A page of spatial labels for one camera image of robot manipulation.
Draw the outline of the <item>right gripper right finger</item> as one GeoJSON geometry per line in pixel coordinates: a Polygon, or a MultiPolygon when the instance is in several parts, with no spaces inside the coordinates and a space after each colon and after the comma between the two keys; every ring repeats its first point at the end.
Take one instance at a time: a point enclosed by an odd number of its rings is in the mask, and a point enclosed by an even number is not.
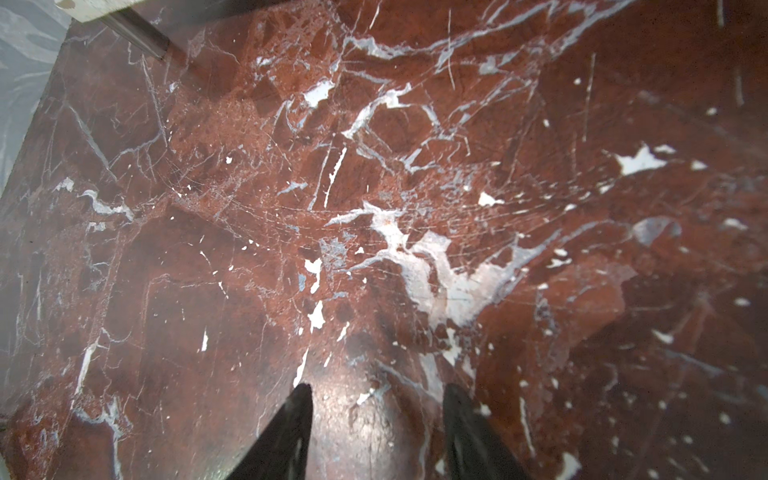
{"type": "Polygon", "coordinates": [[[451,479],[530,479],[467,392],[447,384],[443,395],[445,457],[451,479]]]}

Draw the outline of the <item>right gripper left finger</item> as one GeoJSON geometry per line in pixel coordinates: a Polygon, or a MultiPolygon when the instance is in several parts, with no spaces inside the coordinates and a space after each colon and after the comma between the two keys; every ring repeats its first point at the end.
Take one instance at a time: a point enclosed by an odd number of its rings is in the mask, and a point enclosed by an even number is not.
{"type": "Polygon", "coordinates": [[[313,421],[310,384],[298,384],[227,480],[304,480],[313,421]]]}

